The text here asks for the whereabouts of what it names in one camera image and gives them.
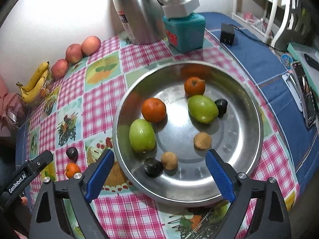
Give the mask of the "person's hand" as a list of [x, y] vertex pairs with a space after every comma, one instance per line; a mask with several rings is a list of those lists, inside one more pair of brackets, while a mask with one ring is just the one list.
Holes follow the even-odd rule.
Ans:
[[21, 197], [21, 204], [22, 205], [27, 205], [27, 203], [28, 203], [28, 199], [25, 196], [22, 196]]

